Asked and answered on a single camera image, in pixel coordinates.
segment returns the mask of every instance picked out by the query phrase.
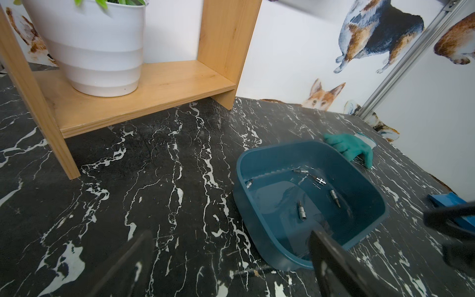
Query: water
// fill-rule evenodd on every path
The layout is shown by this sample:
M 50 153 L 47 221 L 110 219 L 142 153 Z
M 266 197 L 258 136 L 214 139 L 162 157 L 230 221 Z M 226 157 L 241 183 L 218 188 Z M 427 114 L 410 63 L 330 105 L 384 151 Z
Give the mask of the water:
M 254 178 L 249 190 L 277 240 L 297 257 L 310 260 L 308 241 L 312 230 L 324 230 L 342 245 L 346 243 L 345 231 L 354 220 L 346 197 L 338 193 L 323 171 L 303 168 L 327 184 L 323 186 L 306 174 L 282 170 Z M 330 196 L 331 189 L 338 193 L 341 208 Z M 300 220 L 298 201 L 305 209 L 305 221 Z

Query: white wall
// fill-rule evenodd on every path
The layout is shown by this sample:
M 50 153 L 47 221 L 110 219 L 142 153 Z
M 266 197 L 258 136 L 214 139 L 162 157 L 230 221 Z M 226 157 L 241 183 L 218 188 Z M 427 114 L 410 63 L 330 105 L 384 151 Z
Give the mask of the white wall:
M 450 26 L 475 11 L 475 2 L 468 2 Z M 400 132 L 395 147 L 461 198 L 475 201 L 475 60 L 455 65 L 434 54 L 434 44 L 375 111 Z
M 307 9 L 310 13 L 286 5 Z M 363 105 L 387 74 L 383 67 L 389 54 L 355 59 L 339 74 L 335 59 L 342 53 L 338 37 L 346 14 L 354 0 L 284 0 L 262 2 L 251 40 L 237 96 L 252 99 L 275 99 L 302 103 L 308 98 L 312 84 L 320 78 L 323 89 L 330 91 L 339 84 L 346 86 L 330 106 L 342 112 L 345 103 L 355 100 Z M 437 0 L 392 0 L 403 12 L 422 16 L 427 27 L 442 10 Z
M 196 60 L 202 11 L 203 0 L 150 0 L 145 16 L 144 62 Z

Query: blue object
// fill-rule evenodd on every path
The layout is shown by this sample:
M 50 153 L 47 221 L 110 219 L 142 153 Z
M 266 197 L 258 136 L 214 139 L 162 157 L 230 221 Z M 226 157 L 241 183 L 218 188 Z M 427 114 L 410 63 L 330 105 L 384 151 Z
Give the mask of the blue object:
M 292 171 L 296 168 L 307 169 L 326 184 Z M 239 157 L 236 170 L 234 201 L 260 255 L 275 269 L 313 269 L 308 250 L 312 230 L 324 230 L 348 250 L 388 216 L 386 202 L 373 184 L 320 141 L 248 150 Z M 336 191 L 341 208 L 330 190 Z M 304 221 L 298 201 L 306 212 Z
M 465 200 L 461 199 L 452 192 L 450 192 L 449 194 L 429 195 L 429 198 L 436 205 L 445 207 L 467 203 Z M 475 232 L 475 216 L 456 218 L 454 219 L 454 221 L 460 227 Z

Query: green rubber glove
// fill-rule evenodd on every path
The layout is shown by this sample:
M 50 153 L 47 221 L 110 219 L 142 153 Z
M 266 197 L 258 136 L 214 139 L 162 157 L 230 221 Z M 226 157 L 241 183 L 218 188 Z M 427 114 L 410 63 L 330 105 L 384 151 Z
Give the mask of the green rubber glove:
M 326 143 L 341 152 L 350 162 L 353 161 L 356 156 L 363 154 L 366 168 L 371 169 L 373 164 L 373 150 L 360 138 L 350 134 L 325 134 L 323 138 Z

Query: plastic basin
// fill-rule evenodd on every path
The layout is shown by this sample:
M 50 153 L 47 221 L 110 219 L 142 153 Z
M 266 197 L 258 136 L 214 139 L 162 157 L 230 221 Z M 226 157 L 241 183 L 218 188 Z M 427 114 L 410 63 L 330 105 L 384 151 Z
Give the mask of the plastic basin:
M 305 168 L 323 178 L 321 185 Z M 312 230 L 324 230 L 344 249 L 364 239 L 387 216 L 381 194 L 361 172 L 331 146 L 302 141 L 260 147 L 237 161 L 233 196 L 262 258 L 278 270 L 313 269 L 308 252 Z M 252 180 L 247 188 L 246 182 Z M 330 196 L 338 193 L 341 208 Z M 299 218 L 301 201 L 307 219 Z

